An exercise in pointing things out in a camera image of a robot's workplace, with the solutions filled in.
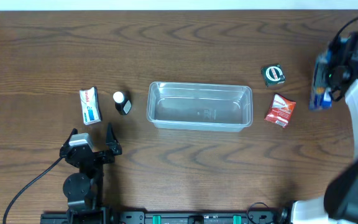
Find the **green square ointment box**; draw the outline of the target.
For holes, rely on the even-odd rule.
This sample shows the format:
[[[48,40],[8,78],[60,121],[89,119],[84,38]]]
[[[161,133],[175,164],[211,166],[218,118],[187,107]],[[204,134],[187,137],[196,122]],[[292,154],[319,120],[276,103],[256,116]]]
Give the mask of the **green square ointment box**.
[[[286,78],[280,64],[262,67],[261,75],[267,87],[284,83]]]

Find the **red medicine sachet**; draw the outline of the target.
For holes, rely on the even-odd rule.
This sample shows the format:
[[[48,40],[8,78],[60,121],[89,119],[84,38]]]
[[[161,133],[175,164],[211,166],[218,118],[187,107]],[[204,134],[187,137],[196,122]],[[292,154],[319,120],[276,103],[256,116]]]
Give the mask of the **red medicine sachet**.
[[[274,94],[272,104],[267,111],[265,120],[285,128],[290,122],[295,106],[295,101],[288,100],[282,95]]]

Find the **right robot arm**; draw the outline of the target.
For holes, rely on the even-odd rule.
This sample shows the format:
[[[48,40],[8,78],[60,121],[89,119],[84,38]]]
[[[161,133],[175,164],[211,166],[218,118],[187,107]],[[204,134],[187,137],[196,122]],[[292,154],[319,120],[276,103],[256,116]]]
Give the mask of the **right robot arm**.
[[[345,100],[352,120],[354,162],[327,187],[323,196],[293,202],[285,223],[358,223],[358,32],[335,36],[316,60],[310,109],[328,109]]]

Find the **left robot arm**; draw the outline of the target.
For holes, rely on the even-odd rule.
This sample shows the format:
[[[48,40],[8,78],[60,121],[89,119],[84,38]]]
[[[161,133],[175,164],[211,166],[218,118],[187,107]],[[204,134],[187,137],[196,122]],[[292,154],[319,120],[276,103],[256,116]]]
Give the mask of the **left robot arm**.
[[[122,147],[108,124],[105,151],[93,151],[88,133],[73,129],[60,149],[60,157],[79,169],[67,177],[63,193],[68,200],[68,223],[117,223],[116,215],[103,205],[103,165],[112,164],[122,154]]]

